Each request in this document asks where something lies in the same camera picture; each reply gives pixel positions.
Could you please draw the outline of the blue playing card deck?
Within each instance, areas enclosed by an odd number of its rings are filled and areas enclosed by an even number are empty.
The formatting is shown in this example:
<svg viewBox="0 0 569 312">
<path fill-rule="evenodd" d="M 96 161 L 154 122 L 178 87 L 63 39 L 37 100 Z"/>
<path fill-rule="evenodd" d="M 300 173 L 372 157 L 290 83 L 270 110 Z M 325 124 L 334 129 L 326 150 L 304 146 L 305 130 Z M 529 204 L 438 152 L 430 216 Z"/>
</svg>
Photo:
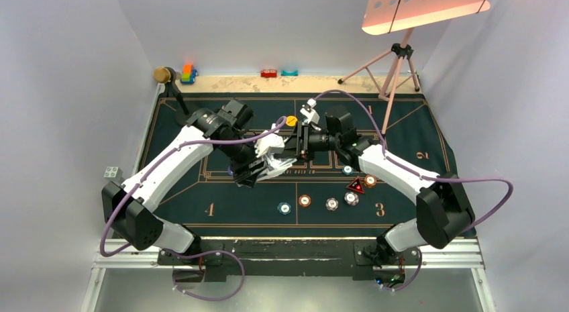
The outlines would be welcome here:
<svg viewBox="0 0 569 312">
<path fill-rule="evenodd" d="M 296 158 L 275 158 L 274 154 L 266 154 L 262 159 L 264 161 L 264 167 L 257 176 L 257 182 L 282 175 L 297 161 Z"/>
</svg>

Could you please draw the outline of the yellow dealer button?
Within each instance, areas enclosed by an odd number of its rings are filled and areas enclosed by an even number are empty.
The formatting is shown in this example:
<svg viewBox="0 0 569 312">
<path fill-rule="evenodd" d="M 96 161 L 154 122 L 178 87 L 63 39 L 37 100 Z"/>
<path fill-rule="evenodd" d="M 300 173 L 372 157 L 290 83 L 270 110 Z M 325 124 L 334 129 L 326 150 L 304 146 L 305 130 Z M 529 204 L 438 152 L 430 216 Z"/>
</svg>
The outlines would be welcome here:
<svg viewBox="0 0 569 312">
<path fill-rule="evenodd" d="M 297 122 L 298 122 L 298 119 L 294 115 L 287 116 L 286 121 L 285 121 L 286 125 L 289 127 L 296 126 Z"/>
</svg>

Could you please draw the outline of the orange red chip stack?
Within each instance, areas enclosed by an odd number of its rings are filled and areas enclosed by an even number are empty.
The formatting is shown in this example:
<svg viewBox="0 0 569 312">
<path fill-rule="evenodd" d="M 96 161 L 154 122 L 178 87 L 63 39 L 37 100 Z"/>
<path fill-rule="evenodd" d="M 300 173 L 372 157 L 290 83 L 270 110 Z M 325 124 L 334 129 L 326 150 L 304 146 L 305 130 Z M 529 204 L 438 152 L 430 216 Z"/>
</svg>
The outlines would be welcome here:
<svg viewBox="0 0 569 312">
<path fill-rule="evenodd" d="M 302 207 L 308 207 L 311 204 L 311 197 L 309 195 L 301 195 L 298 198 L 298 204 Z"/>
</svg>

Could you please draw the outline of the green blue chip stack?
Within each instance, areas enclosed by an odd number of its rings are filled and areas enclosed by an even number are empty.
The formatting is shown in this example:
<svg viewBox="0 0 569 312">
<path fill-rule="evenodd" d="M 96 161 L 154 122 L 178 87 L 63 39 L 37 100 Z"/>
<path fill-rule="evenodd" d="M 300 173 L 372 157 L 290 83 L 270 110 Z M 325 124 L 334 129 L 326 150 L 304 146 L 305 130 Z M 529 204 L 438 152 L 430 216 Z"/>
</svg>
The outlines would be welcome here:
<svg viewBox="0 0 569 312">
<path fill-rule="evenodd" d="M 277 205 L 277 210 L 281 215 L 288 215 L 292 211 L 292 207 L 287 202 L 281 202 Z"/>
</svg>

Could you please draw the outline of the green blue chips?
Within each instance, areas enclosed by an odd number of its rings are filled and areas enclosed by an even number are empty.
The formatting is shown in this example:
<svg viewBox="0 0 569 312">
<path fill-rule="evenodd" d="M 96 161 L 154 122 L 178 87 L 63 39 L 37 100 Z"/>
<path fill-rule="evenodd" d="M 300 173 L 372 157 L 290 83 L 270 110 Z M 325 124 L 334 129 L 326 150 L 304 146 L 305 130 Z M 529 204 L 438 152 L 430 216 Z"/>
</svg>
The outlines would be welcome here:
<svg viewBox="0 0 569 312">
<path fill-rule="evenodd" d="M 354 173 L 354 169 L 349 165 L 344 165 L 342 167 L 342 173 L 346 176 L 352 175 Z"/>
</svg>

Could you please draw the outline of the peach blue chip stack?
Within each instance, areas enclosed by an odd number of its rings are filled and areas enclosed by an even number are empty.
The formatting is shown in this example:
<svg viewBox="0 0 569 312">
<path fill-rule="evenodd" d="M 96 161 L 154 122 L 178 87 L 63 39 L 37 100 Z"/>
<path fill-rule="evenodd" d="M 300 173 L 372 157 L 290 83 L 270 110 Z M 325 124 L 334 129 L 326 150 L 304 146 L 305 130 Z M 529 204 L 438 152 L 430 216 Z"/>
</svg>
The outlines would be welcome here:
<svg viewBox="0 0 569 312">
<path fill-rule="evenodd" d="M 325 208 L 328 211 L 335 211 L 338 209 L 338 207 L 339 207 L 339 202 L 335 198 L 328 198 L 325 202 Z"/>
</svg>

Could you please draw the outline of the red black all-in triangle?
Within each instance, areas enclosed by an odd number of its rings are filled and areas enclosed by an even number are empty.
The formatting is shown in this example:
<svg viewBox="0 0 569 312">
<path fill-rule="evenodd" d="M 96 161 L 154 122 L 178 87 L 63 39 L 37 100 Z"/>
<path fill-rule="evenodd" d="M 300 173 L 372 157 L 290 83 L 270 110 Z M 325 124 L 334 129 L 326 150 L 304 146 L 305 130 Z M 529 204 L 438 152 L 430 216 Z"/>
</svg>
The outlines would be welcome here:
<svg viewBox="0 0 569 312">
<path fill-rule="evenodd" d="M 362 180 L 360 179 L 359 176 L 357 176 L 354 180 L 352 180 L 352 181 L 346 186 L 346 188 L 347 188 L 349 191 L 352 191 L 352 192 L 354 192 L 354 193 L 360 193 L 360 194 L 364 194 L 364 193 L 365 193 Z"/>
</svg>

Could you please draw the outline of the peach blue chips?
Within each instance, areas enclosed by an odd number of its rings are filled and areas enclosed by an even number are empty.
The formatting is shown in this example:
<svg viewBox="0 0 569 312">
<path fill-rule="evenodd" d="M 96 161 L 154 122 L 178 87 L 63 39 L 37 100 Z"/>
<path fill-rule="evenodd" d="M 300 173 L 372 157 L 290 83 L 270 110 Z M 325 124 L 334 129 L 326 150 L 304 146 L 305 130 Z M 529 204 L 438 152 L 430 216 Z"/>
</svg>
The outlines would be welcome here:
<svg viewBox="0 0 569 312">
<path fill-rule="evenodd" d="M 347 192 L 344 195 L 344 201 L 349 206 L 356 206 L 359 203 L 359 196 L 354 192 Z"/>
</svg>

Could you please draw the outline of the orange chips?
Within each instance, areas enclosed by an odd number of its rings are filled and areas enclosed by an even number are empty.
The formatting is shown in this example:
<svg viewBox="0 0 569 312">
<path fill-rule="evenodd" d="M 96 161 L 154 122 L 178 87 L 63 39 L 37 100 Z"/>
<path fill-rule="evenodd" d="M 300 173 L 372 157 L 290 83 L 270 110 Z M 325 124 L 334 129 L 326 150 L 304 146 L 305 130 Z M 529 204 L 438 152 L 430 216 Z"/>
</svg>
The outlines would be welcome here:
<svg viewBox="0 0 569 312">
<path fill-rule="evenodd" d="M 377 179 L 375 176 L 368 174 L 364 177 L 364 185 L 366 187 L 372 188 L 372 187 L 375 187 L 376 184 L 377 184 Z"/>
</svg>

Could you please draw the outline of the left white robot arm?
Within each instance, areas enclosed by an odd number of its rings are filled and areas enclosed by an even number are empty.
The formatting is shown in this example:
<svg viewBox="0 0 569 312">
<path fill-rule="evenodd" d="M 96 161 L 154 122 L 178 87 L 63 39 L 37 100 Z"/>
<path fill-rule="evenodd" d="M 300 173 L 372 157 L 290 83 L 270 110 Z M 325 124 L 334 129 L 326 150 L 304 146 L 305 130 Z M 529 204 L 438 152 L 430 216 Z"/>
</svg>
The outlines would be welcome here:
<svg viewBox="0 0 569 312">
<path fill-rule="evenodd" d="M 254 139 L 243 131 L 253 111 L 235 99 L 217 111 L 196 110 L 178 136 L 137 174 L 122 183 L 108 182 L 101 191 L 104 234 L 110 229 L 137 250 L 158 246 L 174 251 L 183 264 L 200 255 L 199 236 L 189 228 L 154 214 L 169 190 L 203 158 L 223 152 L 237 185 L 253 187 L 264 168 Z"/>
</svg>

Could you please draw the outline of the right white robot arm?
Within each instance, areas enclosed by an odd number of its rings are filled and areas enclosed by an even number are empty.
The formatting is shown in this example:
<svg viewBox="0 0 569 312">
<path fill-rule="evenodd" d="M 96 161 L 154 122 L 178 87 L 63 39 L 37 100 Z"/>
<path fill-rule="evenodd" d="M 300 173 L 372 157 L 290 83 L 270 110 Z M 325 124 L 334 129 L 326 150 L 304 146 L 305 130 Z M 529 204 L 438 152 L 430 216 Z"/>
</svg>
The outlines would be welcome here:
<svg viewBox="0 0 569 312">
<path fill-rule="evenodd" d="M 454 173 L 440 176 L 391 154 L 382 142 L 359 134 L 352 114 L 342 105 L 326 112 L 325 127 L 319 126 L 313 107 L 306 105 L 301 111 L 305 121 L 269 147 L 272 173 L 279 175 L 286 161 L 306 162 L 317 152 L 333 151 L 343 164 L 382 180 L 414 203 L 415 218 L 378 237 L 376 253 L 383 262 L 392 263 L 417 246 L 442 249 L 474 223 L 474 211 Z"/>
</svg>

